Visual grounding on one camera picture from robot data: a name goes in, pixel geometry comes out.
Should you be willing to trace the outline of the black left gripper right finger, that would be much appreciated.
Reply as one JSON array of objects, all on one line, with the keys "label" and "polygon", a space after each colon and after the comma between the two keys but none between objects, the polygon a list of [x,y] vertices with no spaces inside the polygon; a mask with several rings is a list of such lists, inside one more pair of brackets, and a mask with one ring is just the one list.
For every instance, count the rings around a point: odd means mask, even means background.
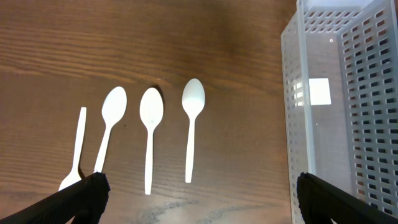
[{"label": "black left gripper right finger", "polygon": [[397,224],[397,218],[308,172],[297,179],[297,197],[306,224]]}]

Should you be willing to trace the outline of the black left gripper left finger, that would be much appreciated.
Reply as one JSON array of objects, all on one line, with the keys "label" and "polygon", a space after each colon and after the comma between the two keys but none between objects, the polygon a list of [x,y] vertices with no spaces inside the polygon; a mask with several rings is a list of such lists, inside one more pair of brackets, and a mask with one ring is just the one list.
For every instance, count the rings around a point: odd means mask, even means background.
[{"label": "black left gripper left finger", "polygon": [[47,198],[1,219],[1,223],[98,223],[106,209],[110,186],[95,172]]}]

